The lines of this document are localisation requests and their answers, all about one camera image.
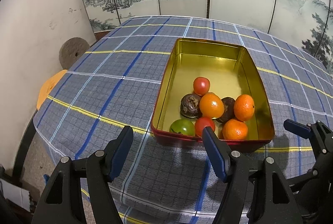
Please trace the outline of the red gold metal tin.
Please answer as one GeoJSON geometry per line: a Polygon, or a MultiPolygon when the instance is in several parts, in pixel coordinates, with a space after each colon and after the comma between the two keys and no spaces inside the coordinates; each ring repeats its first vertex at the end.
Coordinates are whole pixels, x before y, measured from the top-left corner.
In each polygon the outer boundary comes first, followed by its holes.
{"type": "Polygon", "coordinates": [[[214,101],[249,95],[254,114],[245,122],[243,140],[228,139],[231,148],[253,152],[275,136],[273,119],[262,79],[248,49],[207,39],[179,38],[170,53],[152,115],[151,129],[164,146],[202,147],[194,126],[203,114],[196,94],[196,78],[203,78],[214,101]]]}

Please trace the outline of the orange mandarin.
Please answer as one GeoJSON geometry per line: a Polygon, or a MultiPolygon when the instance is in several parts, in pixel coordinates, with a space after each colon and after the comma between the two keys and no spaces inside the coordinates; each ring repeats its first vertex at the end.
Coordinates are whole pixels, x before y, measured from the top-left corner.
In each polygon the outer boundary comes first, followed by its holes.
{"type": "Polygon", "coordinates": [[[245,140],[248,136],[248,126],[237,119],[230,119],[222,127],[222,136],[226,140],[245,140]]]}
{"type": "Polygon", "coordinates": [[[234,103],[234,115],[240,121],[250,120],[255,113],[255,103],[252,96],[242,94],[237,97],[234,103]]]}
{"type": "Polygon", "coordinates": [[[199,108],[204,117],[217,119],[224,112],[224,105],[215,93],[206,93],[200,100],[199,108]]]}

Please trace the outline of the red tomato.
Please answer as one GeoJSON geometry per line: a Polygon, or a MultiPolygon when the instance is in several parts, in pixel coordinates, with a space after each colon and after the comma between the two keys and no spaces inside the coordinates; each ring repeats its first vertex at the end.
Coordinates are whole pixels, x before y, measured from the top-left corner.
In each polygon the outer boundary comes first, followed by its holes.
{"type": "Polygon", "coordinates": [[[193,81],[193,91],[195,94],[203,96],[205,95],[210,89],[210,81],[205,77],[197,77],[193,81]]]}
{"type": "Polygon", "coordinates": [[[195,134],[196,136],[202,137],[203,129],[206,127],[210,127],[213,132],[215,132],[215,123],[214,121],[209,117],[201,117],[198,118],[195,122],[195,134]]]}

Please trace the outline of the dark passion fruit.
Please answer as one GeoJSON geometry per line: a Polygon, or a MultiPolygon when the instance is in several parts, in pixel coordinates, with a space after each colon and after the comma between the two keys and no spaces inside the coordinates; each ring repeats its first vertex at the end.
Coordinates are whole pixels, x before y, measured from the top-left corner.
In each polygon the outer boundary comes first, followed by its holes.
{"type": "Polygon", "coordinates": [[[199,118],[201,111],[199,108],[201,97],[196,94],[186,94],[181,99],[180,114],[189,119],[199,118]]]}
{"type": "Polygon", "coordinates": [[[234,103],[235,99],[231,97],[224,97],[221,99],[224,105],[224,112],[221,117],[216,119],[219,123],[225,124],[228,120],[233,119],[234,115],[234,103]]]}

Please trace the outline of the orange round stool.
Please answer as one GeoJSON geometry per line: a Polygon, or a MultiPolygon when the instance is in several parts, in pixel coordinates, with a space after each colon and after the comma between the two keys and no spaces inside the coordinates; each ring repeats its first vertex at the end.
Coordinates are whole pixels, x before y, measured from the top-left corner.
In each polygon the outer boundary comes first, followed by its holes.
{"type": "Polygon", "coordinates": [[[43,102],[48,97],[49,93],[52,91],[52,89],[56,86],[56,84],[61,80],[61,78],[66,74],[67,70],[63,69],[57,74],[50,77],[40,88],[36,109],[39,110],[43,102]]]}

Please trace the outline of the large green tomato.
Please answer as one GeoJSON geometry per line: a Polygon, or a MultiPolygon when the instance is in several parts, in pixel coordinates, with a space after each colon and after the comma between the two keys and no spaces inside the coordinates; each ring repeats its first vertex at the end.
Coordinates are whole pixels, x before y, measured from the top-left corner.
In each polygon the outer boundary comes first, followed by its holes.
{"type": "Polygon", "coordinates": [[[195,126],[188,119],[178,119],[171,124],[169,132],[174,134],[195,136],[195,126]]]}

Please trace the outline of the blue plaid tablecloth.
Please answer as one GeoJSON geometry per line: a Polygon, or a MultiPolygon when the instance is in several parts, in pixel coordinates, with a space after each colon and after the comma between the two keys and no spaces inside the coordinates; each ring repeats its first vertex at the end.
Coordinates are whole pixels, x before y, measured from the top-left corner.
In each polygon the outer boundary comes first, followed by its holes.
{"type": "Polygon", "coordinates": [[[175,40],[213,39],[248,49],[267,92],[275,137],[252,156],[272,157],[286,177],[307,172],[307,140],[283,121],[332,126],[332,79],[305,51],[266,33],[216,20],[139,16],[125,21],[85,53],[50,92],[34,117],[47,153],[79,159],[103,149],[123,126],[134,141],[110,186],[121,218],[132,223],[211,223],[225,185],[200,148],[158,144],[150,129],[160,82],[175,40]]]}

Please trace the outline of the round stone millstone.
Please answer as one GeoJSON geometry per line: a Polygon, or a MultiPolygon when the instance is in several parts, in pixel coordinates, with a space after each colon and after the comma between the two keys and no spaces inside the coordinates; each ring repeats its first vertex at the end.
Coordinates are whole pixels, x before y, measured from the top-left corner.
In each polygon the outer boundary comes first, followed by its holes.
{"type": "Polygon", "coordinates": [[[59,62],[63,69],[69,69],[90,48],[86,40],[74,37],[67,40],[59,51],[59,62]]]}

